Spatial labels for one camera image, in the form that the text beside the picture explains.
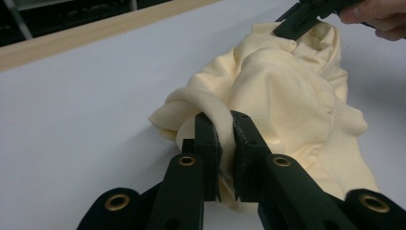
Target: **finger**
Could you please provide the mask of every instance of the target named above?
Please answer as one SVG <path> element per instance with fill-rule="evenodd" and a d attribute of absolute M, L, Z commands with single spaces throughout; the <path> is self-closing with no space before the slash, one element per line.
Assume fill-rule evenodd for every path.
<path fill-rule="evenodd" d="M 365 0 L 342 10 L 340 18 L 346 24 L 360 23 L 394 12 L 406 12 L 406 1 Z"/>
<path fill-rule="evenodd" d="M 375 34 L 390 41 L 400 40 L 406 37 L 406 26 L 397 27 L 390 31 L 376 30 Z"/>
<path fill-rule="evenodd" d="M 380 31 L 390 31 L 394 28 L 406 25 L 406 13 L 396 13 L 387 18 L 367 21 L 368 24 L 374 26 L 377 30 Z"/>

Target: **dark background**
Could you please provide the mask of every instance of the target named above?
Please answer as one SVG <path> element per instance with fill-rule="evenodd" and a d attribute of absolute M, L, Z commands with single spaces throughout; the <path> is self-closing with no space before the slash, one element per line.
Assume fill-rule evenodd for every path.
<path fill-rule="evenodd" d="M 52 6 L 21 11 L 33 37 L 48 35 L 130 12 L 130 0 L 70 1 Z M 138 10 L 170 0 L 137 0 Z M 0 1 L 0 47 L 25 40 L 11 17 L 6 5 Z"/>

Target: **metal grommet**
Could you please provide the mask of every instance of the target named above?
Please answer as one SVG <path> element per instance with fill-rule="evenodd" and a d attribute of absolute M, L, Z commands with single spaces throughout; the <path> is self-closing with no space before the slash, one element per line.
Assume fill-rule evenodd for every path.
<path fill-rule="evenodd" d="M 389 205 L 378 197 L 368 194 L 362 194 L 359 196 L 359 201 L 367 208 L 377 213 L 388 213 L 391 208 Z"/>
<path fill-rule="evenodd" d="M 288 159 L 284 158 L 284 157 L 281 157 L 281 156 L 274 157 L 272 161 L 277 166 L 281 166 L 281 167 L 290 166 L 290 161 Z"/>
<path fill-rule="evenodd" d="M 196 159 L 194 159 L 191 156 L 183 156 L 179 158 L 178 163 L 181 166 L 192 166 L 196 162 Z"/>
<path fill-rule="evenodd" d="M 104 208 L 108 211 L 115 212 L 122 210 L 129 203 L 129 196 L 125 194 L 117 194 L 109 197 L 105 203 Z"/>

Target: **yellow garment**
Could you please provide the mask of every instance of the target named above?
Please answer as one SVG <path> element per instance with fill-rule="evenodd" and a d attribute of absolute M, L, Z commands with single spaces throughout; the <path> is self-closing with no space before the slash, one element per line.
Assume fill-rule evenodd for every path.
<path fill-rule="evenodd" d="M 357 188 L 377 191 L 357 142 L 367 123 L 346 104 L 348 74 L 340 67 L 339 32 L 319 23 L 293 41 L 272 35 L 278 25 L 254 25 L 149 119 L 181 148 L 183 139 L 194 137 L 194 115 L 208 115 L 223 147 L 222 204 L 238 211 L 250 205 L 233 198 L 236 146 L 229 110 L 249 115 L 269 149 L 295 158 L 325 192 L 343 199 Z"/>

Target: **cream cloth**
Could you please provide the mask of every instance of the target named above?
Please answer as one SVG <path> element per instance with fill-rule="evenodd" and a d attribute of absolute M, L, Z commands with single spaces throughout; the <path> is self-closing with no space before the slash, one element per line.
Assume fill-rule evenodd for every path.
<path fill-rule="evenodd" d="M 343 199 L 357 188 L 377 191 L 357 142 L 367 123 L 346 104 L 339 32 L 319 23 L 293 41 L 272 35 L 277 26 L 254 25 L 241 43 L 172 92 L 150 121 L 181 149 L 183 139 L 194 137 L 194 115 L 208 115 L 223 148 L 222 204 L 238 211 L 249 205 L 233 198 L 229 110 L 249 115 L 269 149 L 295 158 L 325 192 Z"/>

